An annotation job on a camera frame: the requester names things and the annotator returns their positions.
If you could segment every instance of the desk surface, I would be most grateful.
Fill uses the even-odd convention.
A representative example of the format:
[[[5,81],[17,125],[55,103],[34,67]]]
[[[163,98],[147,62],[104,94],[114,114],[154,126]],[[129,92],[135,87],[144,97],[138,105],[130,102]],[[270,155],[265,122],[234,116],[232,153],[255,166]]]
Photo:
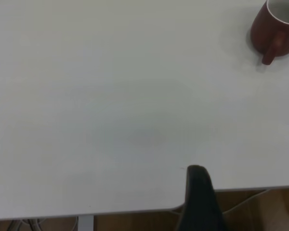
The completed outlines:
[[[0,218],[166,209],[289,185],[289,56],[261,0],[0,0]]]

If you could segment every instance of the mug handle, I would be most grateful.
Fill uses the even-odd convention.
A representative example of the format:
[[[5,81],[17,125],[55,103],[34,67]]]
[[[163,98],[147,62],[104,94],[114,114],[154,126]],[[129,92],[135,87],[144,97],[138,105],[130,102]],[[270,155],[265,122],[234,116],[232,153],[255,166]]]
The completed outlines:
[[[278,31],[270,46],[269,49],[266,51],[266,53],[264,54],[263,58],[262,58],[262,63],[265,65],[270,65],[271,62],[274,60],[275,56],[277,55],[277,53],[279,52],[279,50],[281,49],[281,47],[283,46],[284,42],[286,40],[286,33],[283,31]]]

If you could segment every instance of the desk leg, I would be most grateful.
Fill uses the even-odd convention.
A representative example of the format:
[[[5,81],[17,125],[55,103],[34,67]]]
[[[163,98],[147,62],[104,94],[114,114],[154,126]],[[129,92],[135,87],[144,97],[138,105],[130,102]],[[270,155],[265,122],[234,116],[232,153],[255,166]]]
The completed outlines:
[[[94,216],[85,215],[78,217],[78,231],[93,231]]]

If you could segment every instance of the floor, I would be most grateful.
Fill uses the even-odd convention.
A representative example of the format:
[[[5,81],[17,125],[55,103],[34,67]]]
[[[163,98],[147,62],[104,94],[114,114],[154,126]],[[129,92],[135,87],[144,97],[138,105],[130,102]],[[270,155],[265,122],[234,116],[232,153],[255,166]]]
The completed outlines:
[[[222,211],[226,211],[260,191],[217,192]],[[289,231],[289,189],[271,190],[224,216],[230,231]],[[96,216],[95,231],[173,231],[178,215],[169,212]],[[0,221],[6,231],[9,221]],[[42,224],[43,231],[71,231],[75,218],[52,218]],[[30,231],[23,225],[20,231]]]

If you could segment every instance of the cable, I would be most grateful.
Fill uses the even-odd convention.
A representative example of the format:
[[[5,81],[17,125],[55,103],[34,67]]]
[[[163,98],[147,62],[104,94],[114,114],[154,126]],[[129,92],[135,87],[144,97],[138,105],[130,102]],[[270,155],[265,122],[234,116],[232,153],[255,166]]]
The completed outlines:
[[[74,231],[74,229],[76,228],[77,224],[78,224],[78,217],[76,217],[75,224],[74,224],[74,226],[73,226],[71,231]]]
[[[12,228],[13,228],[14,224],[15,224],[15,220],[12,220],[6,231],[12,231]]]
[[[224,211],[223,214],[230,213],[231,211],[235,210],[236,208],[238,208],[238,207],[241,206],[242,204],[246,203],[247,201],[250,201],[251,199],[253,199],[253,198],[257,197],[257,196],[260,196],[260,195],[262,195],[262,194],[264,194],[264,193],[267,193],[268,191],[270,191],[270,189],[264,190],[264,191],[262,191],[262,192],[256,193],[256,194],[253,195],[253,196],[250,196],[249,198],[247,198],[247,199],[245,199],[244,201],[240,202],[240,203],[237,204],[236,206],[234,206],[234,207],[232,207],[232,208]]]
[[[35,225],[37,226],[38,231],[43,231],[41,226],[39,225],[39,219],[35,220]]]
[[[32,224],[32,222],[29,219],[28,219],[28,223],[29,223],[31,231],[35,231],[35,229],[33,227],[33,224]]]
[[[17,226],[15,227],[14,231],[19,231],[21,226],[22,226],[22,223],[21,223],[21,221],[19,221]]]
[[[172,214],[175,214],[175,215],[181,215],[181,213],[178,213],[178,212],[175,212],[175,211],[168,211],[168,212],[170,212]]]
[[[40,220],[40,221],[38,222],[38,224],[40,225],[40,224],[43,223],[45,220],[46,220],[46,218]],[[24,225],[29,225],[29,223],[26,222],[25,220],[20,220],[20,221],[21,221],[21,223],[23,223]]]

